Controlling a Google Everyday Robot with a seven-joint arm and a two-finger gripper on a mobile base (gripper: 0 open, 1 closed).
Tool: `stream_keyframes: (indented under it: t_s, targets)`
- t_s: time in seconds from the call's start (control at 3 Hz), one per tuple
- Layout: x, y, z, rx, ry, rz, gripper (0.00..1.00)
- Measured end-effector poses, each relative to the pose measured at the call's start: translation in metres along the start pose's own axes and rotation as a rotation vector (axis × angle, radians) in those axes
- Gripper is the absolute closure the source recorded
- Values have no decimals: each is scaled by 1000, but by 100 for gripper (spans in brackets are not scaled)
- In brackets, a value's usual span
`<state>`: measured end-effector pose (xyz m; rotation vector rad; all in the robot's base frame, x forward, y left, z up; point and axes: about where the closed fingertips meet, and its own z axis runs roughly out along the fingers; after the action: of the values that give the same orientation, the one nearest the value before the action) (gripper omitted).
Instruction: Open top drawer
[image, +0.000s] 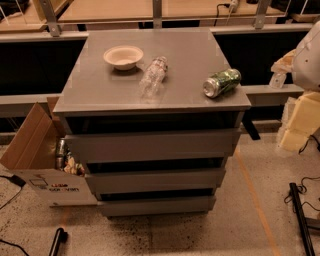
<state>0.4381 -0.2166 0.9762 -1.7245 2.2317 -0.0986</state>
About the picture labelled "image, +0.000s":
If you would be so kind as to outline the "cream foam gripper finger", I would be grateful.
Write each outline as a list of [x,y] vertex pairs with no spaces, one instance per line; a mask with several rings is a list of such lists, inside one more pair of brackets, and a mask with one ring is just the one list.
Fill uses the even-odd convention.
[[287,151],[301,149],[320,128],[320,93],[305,92],[298,98],[289,97],[281,123],[278,146]]

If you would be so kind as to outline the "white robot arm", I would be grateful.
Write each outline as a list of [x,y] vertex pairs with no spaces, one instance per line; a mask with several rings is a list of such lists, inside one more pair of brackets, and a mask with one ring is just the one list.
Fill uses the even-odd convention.
[[320,128],[320,21],[296,47],[292,78],[304,94],[295,100],[289,119],[279,130],[279,146],[297,151]]

